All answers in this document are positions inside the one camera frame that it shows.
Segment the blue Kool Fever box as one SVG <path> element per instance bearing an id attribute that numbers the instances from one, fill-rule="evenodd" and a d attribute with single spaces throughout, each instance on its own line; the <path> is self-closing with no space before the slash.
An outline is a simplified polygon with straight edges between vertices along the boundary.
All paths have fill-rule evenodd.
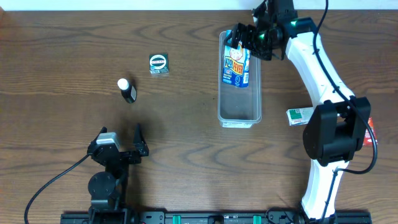
<path id="1" fill-rule="evenodd" d="M 224 45 L 222 54 L 222 81 L 239 88 L 249 86 L 249 63 L 251 52 L 242 48 L 239 42 L 236 49 Z"/>

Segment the white green medicine box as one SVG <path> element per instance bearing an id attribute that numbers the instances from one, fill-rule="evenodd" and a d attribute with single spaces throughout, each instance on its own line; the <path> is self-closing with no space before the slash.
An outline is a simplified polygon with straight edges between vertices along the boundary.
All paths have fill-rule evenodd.
<path id="1" fill-rule="evenodd" d="M 310 121 L 313 112 L 313 107 L 288 109 L 286 114 L 289 120 L 289 125 L 300 126 L 307 124 Z"/>

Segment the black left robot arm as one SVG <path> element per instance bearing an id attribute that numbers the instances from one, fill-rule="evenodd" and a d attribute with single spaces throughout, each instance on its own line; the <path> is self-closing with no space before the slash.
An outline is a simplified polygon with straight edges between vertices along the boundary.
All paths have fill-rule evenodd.
<path id="1" fill-rule="evenodd" d="M 129 168 L 149 155 L 140 124 L 135 127 L 132 146 L 132 149 L 121 151 L 118 135 L 105 127 L 90 142 L 87 156 L 105 168 L 88 182 L 93 213 L 126 213 L 129 210 L 126 203 Z"/>

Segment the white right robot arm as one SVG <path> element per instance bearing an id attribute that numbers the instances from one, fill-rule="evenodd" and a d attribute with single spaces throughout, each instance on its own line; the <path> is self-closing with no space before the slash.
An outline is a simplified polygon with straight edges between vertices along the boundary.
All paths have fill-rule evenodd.
<path id="1" fill-rule="evenodd" d="M 334 208 L 343 173 L 363 146 L 371 105 L 357 98 L 341 81 L 325 53 L 320 27 L 309 17 L 256 16 L 256 25 L 236 24 L 224 44 L 249 50 L 270 60 L 281 49 L 298 70 L 314 111 L 303 132 L 311 170 L 300 210 L 268 210 L 268 223 L 371 223 L 368 212 L 338 212 Z"/>

